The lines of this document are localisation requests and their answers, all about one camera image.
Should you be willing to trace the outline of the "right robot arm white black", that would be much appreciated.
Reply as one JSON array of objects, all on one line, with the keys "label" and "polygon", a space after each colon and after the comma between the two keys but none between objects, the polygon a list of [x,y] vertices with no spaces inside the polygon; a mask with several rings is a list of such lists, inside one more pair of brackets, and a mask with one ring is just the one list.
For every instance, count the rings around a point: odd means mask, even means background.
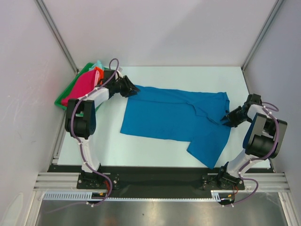
[{"label": "right robot arm white black", "polygon": [[243,183],[243,175],[253,165],[278,155],[287,122],[277,119],[273,111],[278,112],[279,109],[269,102],[244,104],[223,117],[223,125],[231,128],[245,121],[251,124],[243,140],[243,150],[219,170],[216,182],[222,190]]}]

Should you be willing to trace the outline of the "blue t shirt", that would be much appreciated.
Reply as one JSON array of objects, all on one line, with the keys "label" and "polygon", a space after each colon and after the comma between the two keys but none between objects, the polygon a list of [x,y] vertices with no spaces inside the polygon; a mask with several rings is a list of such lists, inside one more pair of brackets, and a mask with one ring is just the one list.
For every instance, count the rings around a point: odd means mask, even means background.
[{"label": "blue t shirt", "polygon": [[222,122],[230,109],[227,93],[139,86],[128,98],[121,133],[188,142],[187,152],[213,169],[231,128]]}]

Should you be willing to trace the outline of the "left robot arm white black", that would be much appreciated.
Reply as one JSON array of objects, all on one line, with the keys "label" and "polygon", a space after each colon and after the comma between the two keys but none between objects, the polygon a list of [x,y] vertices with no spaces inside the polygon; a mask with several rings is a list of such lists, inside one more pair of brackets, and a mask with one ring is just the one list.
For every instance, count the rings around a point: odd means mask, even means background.
[{"label": "left robot arm white black", "polygon": [[109,178],[101,173],[101,164],[93,147],[97,107],[115,94],[131,97],[138,92],[140,89],[119,70],[105,69],[99,72],[94,69],[80,76],[65,98],[65,130],[78,142],[82,160],[78,189],[96,189],[103,184],[110,185]]}]

